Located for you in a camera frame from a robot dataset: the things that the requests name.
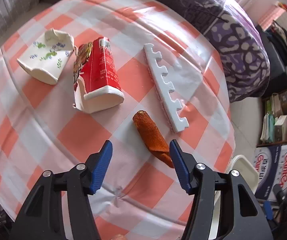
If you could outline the white plastic trash bin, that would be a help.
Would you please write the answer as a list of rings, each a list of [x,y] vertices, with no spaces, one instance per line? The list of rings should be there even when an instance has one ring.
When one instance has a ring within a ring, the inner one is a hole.
[[[253,193],[256,192],[259,182],[259,174],[252,166],[250,161],[246,159],[243,155],[235,156],[227,167],[226,173],[231,170],[237,170]],[[219,214],[220,214],[220,192],[216,191],[214,195],[214,210],[212,216],[212,224],[210,229],[210,235],[208,239],[215,239],[217,237],[218,224],[219,224]]]

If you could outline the orange rolled wrapper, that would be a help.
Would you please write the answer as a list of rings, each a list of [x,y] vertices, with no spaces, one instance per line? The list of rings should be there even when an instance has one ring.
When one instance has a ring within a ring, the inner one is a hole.
[[[174,168],[169,155],[169,145],[148,113],[138,111],[133,116],[133,123],[148,151],[168,167]]]

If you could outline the near Ganten water carton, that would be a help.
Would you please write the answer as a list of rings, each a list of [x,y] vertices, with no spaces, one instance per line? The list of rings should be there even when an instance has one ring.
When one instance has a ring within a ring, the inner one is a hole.
[[[263,202],[266,200],[275,200],[275,197],[271,195],[271,192],[278,168],[280,151],[280,145],[258,147],[255,149],[253,166],[259,174],[259,182],[255,197]]]

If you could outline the white notched foam strip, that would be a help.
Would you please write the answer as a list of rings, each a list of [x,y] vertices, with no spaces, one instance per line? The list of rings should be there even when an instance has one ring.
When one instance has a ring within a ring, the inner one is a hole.
[[[186,117],[180,117],[178,111],[182,109],[179,99],[173,100],[171,93],[175,92],[175,87],[171,81],[165,81],[164,77],[168,75],[168,70],[165,66],[159,66],[158,62],[162,60],[160,51],[155,52],[152,43],[143,45],[144,53],[148,62],[149,70],[154,80],[156,89],[161,98],[163,107],[167,117],[176,133],[189,128],[189,123]]]

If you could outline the wooden bookshelf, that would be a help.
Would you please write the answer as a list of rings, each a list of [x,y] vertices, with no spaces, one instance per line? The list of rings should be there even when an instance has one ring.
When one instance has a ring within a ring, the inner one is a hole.
[[[287,89],[262,99],[263,124],[258,147],[287,143]]]

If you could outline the orange white checkered tablecloth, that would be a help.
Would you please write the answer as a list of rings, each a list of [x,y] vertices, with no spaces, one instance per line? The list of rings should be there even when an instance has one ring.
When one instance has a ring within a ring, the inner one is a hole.
[[[108,38],[124,100],[107,87],[88,98],[75,54],[41,50],[50,29],[76,46]],[[223,67],[183,17],[155,0],[62,0],[33,17],[0,48],[1,207],[15,219],[43,171],[67,171],[109,140],[111,163],[89,198],[101,238],[177,239],[193,198],[144,145],[133,123],[141,110],[166,141],[226,170],[235,139]]]

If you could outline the black storage bench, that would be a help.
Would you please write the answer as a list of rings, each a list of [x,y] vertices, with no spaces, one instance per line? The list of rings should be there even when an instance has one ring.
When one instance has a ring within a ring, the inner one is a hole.
[[[270,35],[264,32],[259,25],[256,25],[256,29],[259,32],[270,62],[270,80],[264,94],[261,96],[261,98],[267,98],[273,93],[281,93],[287,89],[287,72],[282,57],[271,41]]]

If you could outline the white floral paper cup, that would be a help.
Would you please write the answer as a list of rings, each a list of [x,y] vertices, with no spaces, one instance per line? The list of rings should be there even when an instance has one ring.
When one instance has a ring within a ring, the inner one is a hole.
[[[74,38],[52,28],[33,41],[17,62],[33,78],[55,85],[74,50]]]

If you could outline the purple patterned bed quilt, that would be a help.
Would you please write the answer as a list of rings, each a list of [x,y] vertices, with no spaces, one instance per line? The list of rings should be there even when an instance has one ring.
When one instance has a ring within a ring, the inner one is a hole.
[[[259,98],[270,80],[260,34],[234,0],[156,0],[187,20],[218,51],[229,99]]]

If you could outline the pile of dark clothes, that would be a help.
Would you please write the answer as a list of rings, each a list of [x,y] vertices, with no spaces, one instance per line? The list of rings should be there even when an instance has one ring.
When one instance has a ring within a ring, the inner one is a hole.
[[[265,31],[268,39],[276,48],[283,64],[287,67],[287,31],[276,21]]]

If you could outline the pink white drawer cabinet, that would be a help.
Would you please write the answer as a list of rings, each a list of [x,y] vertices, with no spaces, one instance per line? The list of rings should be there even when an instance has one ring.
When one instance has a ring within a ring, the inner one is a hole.
[[[267,12],[258,20],[258,25],[263,31],[266,31],[273,21],[277,20],[286,11],[279,6],[272,5]]]

